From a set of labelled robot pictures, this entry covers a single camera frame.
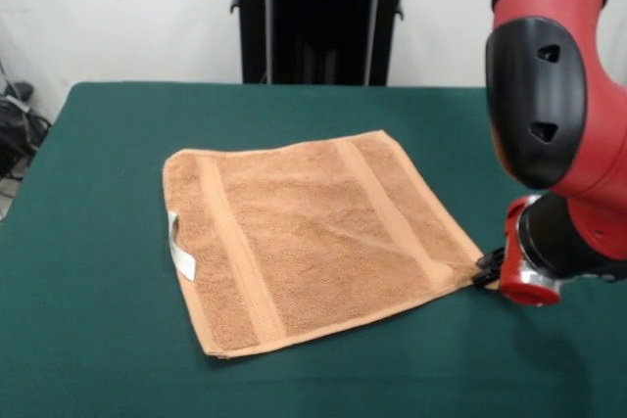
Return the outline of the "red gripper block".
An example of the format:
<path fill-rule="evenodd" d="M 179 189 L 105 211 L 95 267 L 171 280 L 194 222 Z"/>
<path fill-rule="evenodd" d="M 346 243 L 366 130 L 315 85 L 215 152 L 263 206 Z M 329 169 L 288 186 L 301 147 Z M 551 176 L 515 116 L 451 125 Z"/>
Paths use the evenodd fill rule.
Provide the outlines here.
<path fill-rule="evenodd" d="M 516 199 L 509 207 L 505 224 L 505 247 L 483 255 L 472 276 L 478 289 L 497 289 L 509 300 L 528 306 L 554 305 L 560 301 L 561 282 L 533 261 L 522 244 L 520 219 L 539 195 Z"/>

